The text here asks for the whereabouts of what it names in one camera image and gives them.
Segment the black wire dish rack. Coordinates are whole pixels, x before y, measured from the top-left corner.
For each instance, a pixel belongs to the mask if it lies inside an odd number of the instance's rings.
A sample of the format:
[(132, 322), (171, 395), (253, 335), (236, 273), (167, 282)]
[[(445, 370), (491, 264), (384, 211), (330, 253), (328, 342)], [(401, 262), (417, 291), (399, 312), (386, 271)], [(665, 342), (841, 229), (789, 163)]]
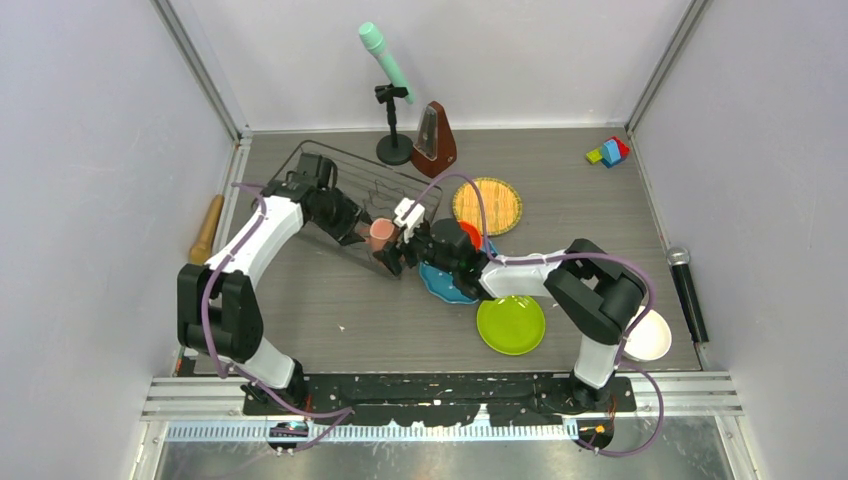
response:
[[(403, 198), (415, 199), (427, 182), (375, 160), (352, 154), (313, 140), (300, 142), (277, 172), (268, 180), (268, 190), (281, 193), (307, 185), (318, 190), (338, 188), (375, 218), (394, 217)], [(350, 273), (355, 267), (390, 278), (392, 274), (370, 256), (364, 243), (339, 245), (311, 221), (293, 237), (277, 258), (288, 262), (315, 261), (327, 270), (338, 267)]]

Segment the pink ceramic mug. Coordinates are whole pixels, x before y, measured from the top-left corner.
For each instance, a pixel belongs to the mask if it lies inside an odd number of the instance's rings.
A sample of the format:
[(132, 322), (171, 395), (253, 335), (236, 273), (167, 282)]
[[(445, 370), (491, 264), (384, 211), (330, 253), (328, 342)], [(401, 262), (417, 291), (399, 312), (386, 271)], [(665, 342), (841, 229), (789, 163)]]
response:
[(370, 256), (376, 259), (376, 254), (387, 243), (397, 239), (399, 229), (391, 219), (380, 217), (375, 218), (369, 225), (360, 226), (357, 233), (364, 238), (365, 243), (370, 248)]

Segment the orange bowl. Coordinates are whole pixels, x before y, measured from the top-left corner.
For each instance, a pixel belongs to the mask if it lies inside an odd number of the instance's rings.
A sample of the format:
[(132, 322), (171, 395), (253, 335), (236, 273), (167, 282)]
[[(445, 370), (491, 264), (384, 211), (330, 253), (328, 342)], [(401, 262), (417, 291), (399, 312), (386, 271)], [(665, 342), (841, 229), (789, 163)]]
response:
[(483, 247), (483, 237), (478, 228), (475, 225), (466, 221), (459, 221), (458, 224), (460, 228), (469, 236), (473, 247), (476, 250), (480, 251)]

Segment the white bowl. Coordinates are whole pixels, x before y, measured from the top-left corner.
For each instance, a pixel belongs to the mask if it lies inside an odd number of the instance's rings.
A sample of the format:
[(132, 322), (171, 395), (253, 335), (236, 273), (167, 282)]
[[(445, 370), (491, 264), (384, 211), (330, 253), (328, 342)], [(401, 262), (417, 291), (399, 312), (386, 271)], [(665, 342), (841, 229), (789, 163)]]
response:
[(624, 356), (638, 362), (651, 362), (664, 357), (671, 349), (672, 332), (664, 317), (650, 310), (630, 333)]

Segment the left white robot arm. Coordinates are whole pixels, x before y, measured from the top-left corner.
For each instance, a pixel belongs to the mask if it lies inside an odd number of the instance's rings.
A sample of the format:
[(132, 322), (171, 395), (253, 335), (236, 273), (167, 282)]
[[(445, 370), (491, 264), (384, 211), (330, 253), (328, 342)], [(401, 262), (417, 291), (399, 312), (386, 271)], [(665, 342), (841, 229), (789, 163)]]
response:
[(264, 336), (255, 288), (285, 243), (312, 223), (341, 246), (363, 242), (373, 219), (339, 188), (321, 181), (272, 181), (258, 191), (246, 225), (202, 265), (177, 276), (179, 343), (221, 362), (238, 365), (269, 387), (280, 412), (298, 412), (307, 398), (301, 364)]

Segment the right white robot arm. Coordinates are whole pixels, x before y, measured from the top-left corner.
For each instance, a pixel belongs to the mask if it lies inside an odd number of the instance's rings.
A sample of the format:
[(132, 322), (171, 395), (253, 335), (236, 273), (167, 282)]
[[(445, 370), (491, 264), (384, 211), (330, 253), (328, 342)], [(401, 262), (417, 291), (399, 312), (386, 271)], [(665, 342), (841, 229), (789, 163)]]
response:
[(622, 356), (622, 341), (644, 300), (653, 296), (635, 265), (578, 238), (550, 254), (509, 257), (476, 248), (455, 220), (400, 229), (374, 254), (391, 274), (427, 264), (451, 276), (464, 296), (494, 300), (509, 296), (553, 299), (582, 335), (572, 369), (571, 397), (596, 410), (611, 395), (610, 379)]

